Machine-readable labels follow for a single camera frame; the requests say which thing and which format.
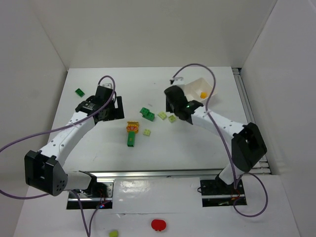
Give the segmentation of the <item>light green lego brick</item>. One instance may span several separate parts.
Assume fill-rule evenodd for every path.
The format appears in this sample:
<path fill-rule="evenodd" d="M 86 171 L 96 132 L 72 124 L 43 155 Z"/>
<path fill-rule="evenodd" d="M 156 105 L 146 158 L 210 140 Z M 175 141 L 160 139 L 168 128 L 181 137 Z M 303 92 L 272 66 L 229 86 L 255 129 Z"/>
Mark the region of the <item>light green lego brick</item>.
<path fill-rule="evenodd" d="M 168 117 L 168 120 L 169 120 L 170 123 L 174 123 L 176 121 L 176 116 L 171 115 L 171 116 Z"/>
<path fill-rule="evenodd" d="M 151 131 L 149 129 L 145 129 L 143 131 L 143 135 L 145 135 L 145 136 L 150 136 L 150 134 L 151 134 Z"/>
<path fill-rule="evenodd" d="M 165 120 L 167 118 L 167 115 L 165 112 L 159 112 L 158 113 L 158 117 L 162 120 Z"/>

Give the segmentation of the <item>yellow flower printed lego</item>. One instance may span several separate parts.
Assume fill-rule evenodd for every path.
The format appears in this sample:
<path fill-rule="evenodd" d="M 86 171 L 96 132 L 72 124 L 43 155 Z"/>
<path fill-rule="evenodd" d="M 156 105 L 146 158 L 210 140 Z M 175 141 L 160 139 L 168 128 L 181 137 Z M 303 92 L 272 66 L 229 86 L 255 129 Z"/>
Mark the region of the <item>yellow flower printed lego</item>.
<path fill-rule="evenodd" d="M 137 121 L 128 121 L 126 126 L 126 131 L 128 133 L 134 132 L 135 134 L 139 131 L 139 122 Z"/>

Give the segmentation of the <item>orange small lego brick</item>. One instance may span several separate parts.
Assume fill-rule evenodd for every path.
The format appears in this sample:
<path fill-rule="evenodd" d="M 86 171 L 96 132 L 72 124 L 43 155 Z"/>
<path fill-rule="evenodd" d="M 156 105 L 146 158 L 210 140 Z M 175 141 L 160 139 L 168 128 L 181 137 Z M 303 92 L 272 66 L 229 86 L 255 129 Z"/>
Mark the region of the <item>orange small lego brick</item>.
<path fill-rule="evenodd" d="M 201 94 L 200 94 L 201 99 L 205 99 L 207 97 L 208 97 L 208 94 L 206 92 L 201 92 Z"/>

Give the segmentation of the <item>tall green number lego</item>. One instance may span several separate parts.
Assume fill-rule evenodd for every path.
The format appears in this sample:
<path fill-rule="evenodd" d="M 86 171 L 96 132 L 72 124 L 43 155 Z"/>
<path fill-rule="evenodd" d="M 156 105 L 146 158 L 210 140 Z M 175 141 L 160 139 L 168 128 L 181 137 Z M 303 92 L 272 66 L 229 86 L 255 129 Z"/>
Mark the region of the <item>tall green number lego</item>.
<path fill-rule="evenodd" d="M 128 132 L 128 138 L 127 138 L 127 146 L 128 147 L 134 147 L 135 137 L 136 137 L 135 131 Z"/>

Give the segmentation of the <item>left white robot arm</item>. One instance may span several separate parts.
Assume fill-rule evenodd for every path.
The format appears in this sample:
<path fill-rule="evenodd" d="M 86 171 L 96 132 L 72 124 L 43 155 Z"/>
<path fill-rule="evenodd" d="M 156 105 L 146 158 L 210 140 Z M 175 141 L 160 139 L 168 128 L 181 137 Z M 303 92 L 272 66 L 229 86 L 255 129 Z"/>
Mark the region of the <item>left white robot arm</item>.
<path fill-rule="evenodd" d="M 82 101 L 66 125 L 39 151 L 25 155 L 26 184 L 49 195 L 57 196 L 63 191 L 81 190 L 87 196 L 98 194 L 106 186 L 86 171 L 66 172 L 66 159 L 84 135 L 101 121 L 124 118 L 122 97 L 113 89 L 97 86 L 95 95 Z"/>

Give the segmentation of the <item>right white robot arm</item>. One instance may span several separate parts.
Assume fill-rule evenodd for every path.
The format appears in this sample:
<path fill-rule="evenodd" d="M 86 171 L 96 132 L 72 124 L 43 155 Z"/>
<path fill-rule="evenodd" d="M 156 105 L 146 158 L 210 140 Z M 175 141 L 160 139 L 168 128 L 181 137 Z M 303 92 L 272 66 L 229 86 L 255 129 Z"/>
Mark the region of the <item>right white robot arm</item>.
<path fill-rule="evenodd" d="M 221 138 L 229 157 L 229 164 L 217 176 L 223 184 L 237 186 L 242 175 L 248 173 L 267 153 L 256 124 L 232 121 L 209 110 L 201 102 L 188 101 L 182 88 L 177 85 L 167 88 L 164 93 L 168 112 Z"/>

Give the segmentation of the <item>small dark green lego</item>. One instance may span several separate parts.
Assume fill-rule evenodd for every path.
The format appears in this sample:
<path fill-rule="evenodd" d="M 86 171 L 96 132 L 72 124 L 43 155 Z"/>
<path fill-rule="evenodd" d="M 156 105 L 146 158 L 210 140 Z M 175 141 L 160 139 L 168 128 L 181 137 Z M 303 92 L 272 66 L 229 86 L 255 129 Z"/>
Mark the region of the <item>small dark green lego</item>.
<path fill-rule="evenodd" d="M 85 93 L 80 89 L 76 89 L 75 90 L 76 95 L 78 95 L 79 97 L 83 97 L 85 95 Z"/>

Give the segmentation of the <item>white divided plastic bin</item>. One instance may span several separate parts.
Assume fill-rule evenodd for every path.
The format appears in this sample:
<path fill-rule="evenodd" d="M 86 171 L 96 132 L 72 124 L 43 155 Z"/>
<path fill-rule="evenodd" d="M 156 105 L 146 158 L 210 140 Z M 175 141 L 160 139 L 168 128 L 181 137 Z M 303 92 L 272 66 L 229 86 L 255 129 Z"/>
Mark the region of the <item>white divided plastic bin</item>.
<path fill-rule="evenodd" d="M 196 79 L 184 85 L 184 94 L 188 101 L 198 101 L 206 105 L 213 86 L 204 78 Z"/>

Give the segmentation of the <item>dark green stacked lego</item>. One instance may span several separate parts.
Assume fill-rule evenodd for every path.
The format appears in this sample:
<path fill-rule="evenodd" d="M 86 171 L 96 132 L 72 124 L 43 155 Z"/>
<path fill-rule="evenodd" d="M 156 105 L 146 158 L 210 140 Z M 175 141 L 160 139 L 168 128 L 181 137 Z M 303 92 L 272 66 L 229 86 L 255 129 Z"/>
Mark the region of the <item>dark green stacked lego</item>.
<path fill-rule="evenodd" d="M 154 121 L 155 119 L 155 114 L 152 113 L 149 109 L 143 107 L 141 110 L 140 110 L 140 113 L 142 114 L 142 117 L 149 120 L 149 121 Z"/>

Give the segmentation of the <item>red round lego piece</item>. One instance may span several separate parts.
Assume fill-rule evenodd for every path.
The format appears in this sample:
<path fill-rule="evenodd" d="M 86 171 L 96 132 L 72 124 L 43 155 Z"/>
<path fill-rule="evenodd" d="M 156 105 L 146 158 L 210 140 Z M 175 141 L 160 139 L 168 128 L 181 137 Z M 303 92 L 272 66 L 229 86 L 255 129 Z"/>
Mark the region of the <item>red round lego piece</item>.
<path fill-rule="evenodd" d="M 162 219 L 154 219 L 151 222 L 151 227 L 153 230 L 157 231 L 157 232 L 162 232 L 166 229 L 166 222 Z"/>

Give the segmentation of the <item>aluminium rail front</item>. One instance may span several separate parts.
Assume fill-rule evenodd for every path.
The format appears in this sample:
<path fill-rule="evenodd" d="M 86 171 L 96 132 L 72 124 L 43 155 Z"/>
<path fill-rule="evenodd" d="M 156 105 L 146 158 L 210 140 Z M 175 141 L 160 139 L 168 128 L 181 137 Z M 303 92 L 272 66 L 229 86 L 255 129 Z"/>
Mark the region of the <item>aluminium rail front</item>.
<path fill-rule="evenodd" d="M 132 171 L 89 171 L 98 179 L 146 179 L 146 178 L 182 178 L 215 177 L 221 169 L 178 169 L 178 170 L 132 170 Z"/>

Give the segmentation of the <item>aluminium rail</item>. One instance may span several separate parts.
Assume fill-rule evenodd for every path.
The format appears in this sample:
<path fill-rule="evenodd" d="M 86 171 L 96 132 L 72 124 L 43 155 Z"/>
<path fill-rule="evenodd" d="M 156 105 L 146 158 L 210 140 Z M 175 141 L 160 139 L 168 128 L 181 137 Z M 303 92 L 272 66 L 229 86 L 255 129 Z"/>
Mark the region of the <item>aluminium rail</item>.
<path fill-rule="evenodd" d="M 241 98 L 242 106 L 245 112 L 247 122 L 255 122 L 253 111 L 250 105 L 250 101 L 241 77 L 241 68 L 232 68 L 232 72 L 236 81 L 237 89 Z M 251 173 L 268 175 L 271 174 L 270 166 L 266 155 L 264 155 L 252 168 Z"/>
<path fill-rule="evenodd" d="M 178 170 L 132 170 L 132 171 L 89 171 L 98 179 L 146 179 L 146 178 L 182 178 L 215 177 L 221 169 L 178 169 Z"/>

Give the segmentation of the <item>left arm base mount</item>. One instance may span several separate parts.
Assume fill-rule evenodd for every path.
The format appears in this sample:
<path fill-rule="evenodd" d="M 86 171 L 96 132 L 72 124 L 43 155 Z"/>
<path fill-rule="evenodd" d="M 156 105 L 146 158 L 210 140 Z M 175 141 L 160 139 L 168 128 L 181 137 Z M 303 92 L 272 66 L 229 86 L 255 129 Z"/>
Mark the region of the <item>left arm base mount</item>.
<path fill-rule="evenodd" d="M 71 190 L 74 190 L 80 198 L 83 209 L 95 209 L 98 205 L 101 205 L 101 209 L 112 209 L 114 181 L 114 178 L 96 176 L 93 188 L 89 188 L 90 179 L 71 178 L 66 185 L 66 190 L 69 191 L 66 209 L 79 209 L 79 201 Z"/>

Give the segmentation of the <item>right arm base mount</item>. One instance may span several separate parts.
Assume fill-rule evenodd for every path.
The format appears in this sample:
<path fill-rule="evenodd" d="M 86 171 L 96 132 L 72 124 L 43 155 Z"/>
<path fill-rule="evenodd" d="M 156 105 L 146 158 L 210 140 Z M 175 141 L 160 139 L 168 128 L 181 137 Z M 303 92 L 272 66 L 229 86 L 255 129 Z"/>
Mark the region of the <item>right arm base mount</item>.
<path fill-rule="evenodd" d="M 237 189 L 234 185 L 221 185 L 215 180 L 200 180 L 197 191 L 201 194 L 202 207 L 221 207 L 236 205 L 247 205 L 243 182 L 240 180 Z"/>

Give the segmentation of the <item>aluminium rail right side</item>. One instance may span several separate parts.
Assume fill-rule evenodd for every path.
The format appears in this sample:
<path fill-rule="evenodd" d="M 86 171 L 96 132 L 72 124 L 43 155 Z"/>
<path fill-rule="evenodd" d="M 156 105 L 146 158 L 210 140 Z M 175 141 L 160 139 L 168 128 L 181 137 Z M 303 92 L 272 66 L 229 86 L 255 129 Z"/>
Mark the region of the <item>aluminium rail right side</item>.
<path fill-rule="evenodd" d="M 250 101 L 241 77 L 241 68 L 232 68 L 232 72 L 236 81 L 237 89 L 241 98 L 242 106 L 245 112 L 247 122 L 255 122 L 253 111 L 250 105 Z M 252 168 L 251 173 L 268 175 L 271 174 L 270 166 L 266 155 L 264 155 Z"/>

